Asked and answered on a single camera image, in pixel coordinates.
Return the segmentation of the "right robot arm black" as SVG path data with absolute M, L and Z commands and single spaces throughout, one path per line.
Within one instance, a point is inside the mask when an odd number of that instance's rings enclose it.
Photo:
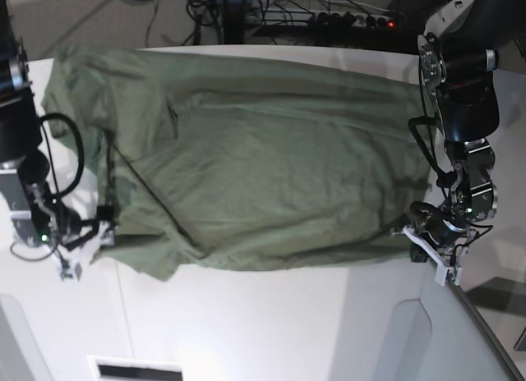
M 41 144 L 49 143 L 44 125 L 51 121 L 70 129 L 78 157 L 75 176 L 63 190 L 49 185 L 47 178 L 56 175 L 53 157 L 39 150 Z M 1 195 L 14 227 L 14 242 L 45 248 L 47 256 L 56 260 L 62 280 L 77 281 L 82 275 L 81 263 L 65 258 L 64 250 L 110 246 L 118 225 L 112 177 L 107 180 L 104 203 L 98 205 L 93 218 L 83 219 L 64 204 L 64 197 L 79 186 L 84 171 L 85 148 L 73 120 L 61 113 L 37 113 L 26 52 L 14 34 L 8 0 L 1 0 Z

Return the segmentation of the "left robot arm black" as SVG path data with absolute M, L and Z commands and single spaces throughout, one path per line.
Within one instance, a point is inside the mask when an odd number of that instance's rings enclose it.
M 500 124 L 493 73 L 499 49 L 525 26 L 525 0 L 449 0 L 427 20 L 418 37 L 423 115 L 408 128 L 436 173 L 444 199 L 415 201 L 416 220 L 401 229 L 411 260 L 432 260 L 435 280 L 457 285 L 461 260 L 492 227 L 497 189 L 490 143 Z

